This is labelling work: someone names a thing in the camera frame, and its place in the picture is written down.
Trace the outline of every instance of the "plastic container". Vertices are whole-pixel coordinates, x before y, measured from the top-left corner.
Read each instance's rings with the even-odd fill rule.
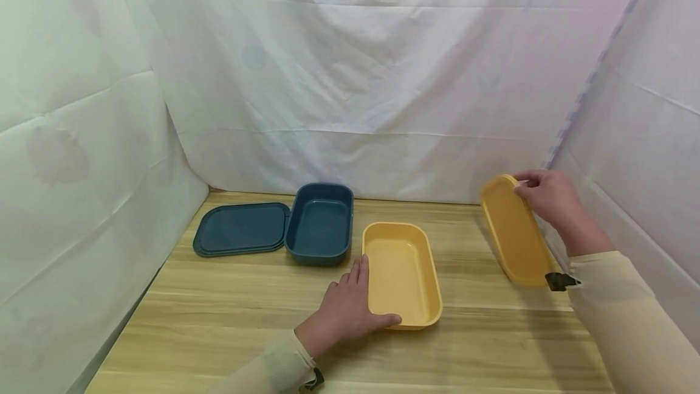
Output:
[[[345,259],[352,241],[353,193],[350,188],[314,182],[299,189],[284,244],[295,261],[334,266]]]
[[[482,188],[482,208],[489,222],[496,258],[513,283],[547,286],[544,275],[555,271],[552,255],[525,200],[513,190],[509,176],[493,178]]]
[[[202,257],[275,251],[282,246],[289,207],[282,203],[220,206],[209,210],[194,235]]]
[[[399,314],[391,329],[420,330],[442,315],[442,296],[428,237],[413,224],[373,223],[362,252],[369,258],[369,310]]]

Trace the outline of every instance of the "hand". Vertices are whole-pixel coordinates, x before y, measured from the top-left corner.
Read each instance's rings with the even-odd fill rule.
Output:
[[[581,205],[576,188],[565,173],[530,169],[514,174],[522,181],[515,193],[525,199],[540,218],[559,229],[576,223],[588,215]]]
[[[565,173],[530,169],[514,177],[523,182],[515,187],[515,193],[557,230],[568,257],[614,250],[608,235],[586,213],[576,188]]]
[[[328,285],[318,311],[294,330],[314,359],[343,340],[360,339],[400,324],[401,317],[396,314],[375,315],[369,311],[368,291],[369,260],[362,255],[338,283]]]

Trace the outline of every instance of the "left hand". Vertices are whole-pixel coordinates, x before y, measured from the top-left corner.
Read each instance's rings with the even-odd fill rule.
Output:
[[[343,340],[361,339],[375,330],[400,324],[396,314],[375,315],[369,311],[369,259],[355,259],[350,272],[331,282],[318,311],[294,330],[307,352],[318,358]]]

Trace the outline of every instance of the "blue container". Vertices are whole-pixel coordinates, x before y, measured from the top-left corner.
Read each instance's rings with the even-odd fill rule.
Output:
[[[297,191],[284,245],[299,264],[333,266],[345,259],[352,241],[350,188],[314,182]]]
[[[194,252],[202,257],[219,257],[275,251],[284,242],[289,214],[289,207],[282,203],[211,209],[194,235]]]

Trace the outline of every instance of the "white fabric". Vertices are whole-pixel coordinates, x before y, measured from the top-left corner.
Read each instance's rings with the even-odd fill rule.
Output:
[[[65,393],[207,186],[124,0],[0,10],[0,391]]]
[[[698,0],[640,0],[555,164],[698,349],[699,77]]]
[[[191,167],[478,202],[537,167],[630,0],[127,0]]]

